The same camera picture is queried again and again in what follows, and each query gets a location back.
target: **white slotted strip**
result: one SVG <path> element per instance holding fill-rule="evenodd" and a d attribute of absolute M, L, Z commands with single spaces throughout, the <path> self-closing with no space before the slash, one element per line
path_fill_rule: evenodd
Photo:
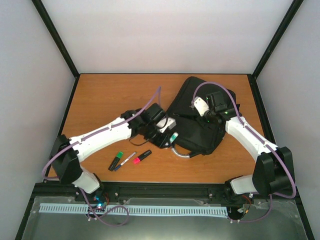
<path fill-rule="evenodd" d="M 105 211 L 96 212 L 101 215 L 117 205 L 108 205 Z M 226 218 L 227 208 L 223 206 L 125 206 L 131 216 L 153 216 L 153 217 L 182 217 L 182 216 L 201 216 L 201 217 L 220 217 Z M 39 213 L 59 213 L 59 214 L 87 214 L 89 207 L 87 204 L 69 203 L 41 203 Z M 113 209 L 110 215 L 126 215 L 123 208 Z"/>

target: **gray floor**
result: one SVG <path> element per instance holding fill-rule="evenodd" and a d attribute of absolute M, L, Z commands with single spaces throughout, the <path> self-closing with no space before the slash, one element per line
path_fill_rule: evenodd
<path fill-rule="evenodd" d="M 88 221 L 84 214 L 31 212 L 24 239 L 28 240 L 303 240 L 307 239 L 294 201 L 274 201 L 270 215 L 255 223 L 230 223 L 217 217 L 131 216 L 121 227 L 107 227 Z M 268 203 L 253 205 L 244 219 L 262 216 Z M 124 216 L 106 216 L 110 223 L 120 223 Z"/>

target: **wooden tabletop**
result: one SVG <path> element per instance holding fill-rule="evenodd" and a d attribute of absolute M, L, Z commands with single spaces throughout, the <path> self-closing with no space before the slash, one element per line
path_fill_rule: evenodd
<path fill-rule="evenodd" d="M 68 138 L 82 135 L 110 123 L 127 110 L 143 107 L 158 86 L 162 87 L 161 106 L 166 110 L 190 76 L 220 83 L 234 91 L 241 113 L 263 135 L 248 78 L 242 74 L 81 74 L 63 134 Z M 136 137 L 132 141 L 138 144 L 144 140 Z M 130 160 L 116 172 L 108 170 L 119 151 L 124 152 L 121 162 L 133 152 L 139 155 L 148 149 L 152 154 L 139 164 Z M 178 147 L 177 150 L 188 152 Z M 123 140 L 94 153 L 81 164 L 102 181 L 160 183 L 224 183 L 252 174 L 255 167 L 250 154 L 227 133 L 211 155 L 180 158 L 170 149 L 158 149 L 151 143 L 134 146 Z M 51 169 L 49 176 L 54 175 Z"/>

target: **white panel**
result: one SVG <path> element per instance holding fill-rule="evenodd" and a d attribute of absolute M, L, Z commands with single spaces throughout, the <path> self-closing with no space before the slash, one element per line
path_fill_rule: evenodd
<path fill-rule="evenodd" d="M 81 73 L 252 73 L 292 0 L 44 0 Z"/>
<path fill-rule="evenodd" d="M 304 1 L 258 78 L 279 146 L 293 153 L 296 183 L 320 239 L 320 4 Z"/>
<path fill-rule="evenodd" d="M 0 239 L 15 239 L 74 78 L 30 0 L 0 3 Z"/>

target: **marker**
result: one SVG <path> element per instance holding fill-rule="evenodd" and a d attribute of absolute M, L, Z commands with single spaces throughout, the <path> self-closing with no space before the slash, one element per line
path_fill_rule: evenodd
<path fill-rule="evenodd" d="M 120 161 L 120 158 L 122 157 L 124 153 L 122 151 L 118 152 L 118 154 L 113 159 L 112 163 L 110 164 L 108 170 L 113 171 L 115 167 L 117 166 L 118 162 Z"/>
<path fill-rule="evenodd" d="M 115 167 L 114 171 L 117 171 L 119 168 L 121 168 L 121 166 L 123 164 L 125 164 L 126 162 L 129 161 L 130 158 L 132 158 L 137 152 L 135 151 L 134 153 L 132 153 L 130 156 L 128 156 L 121 164 L 119 164 L 118 166 Z"/>
<path fill-rule="evenodd" d="M 151 151 L 151 150 L 145 151 L 145 152 L 142 153 L 140 156 L 136 157 L 136 158 L 133 160 L 133 163 L 134 163 L 134 164 L 140 163 L 143 159 L 145 159 L 146 157 L 148 157 L 150 154 L 152 154 L 152 151 Z"/>

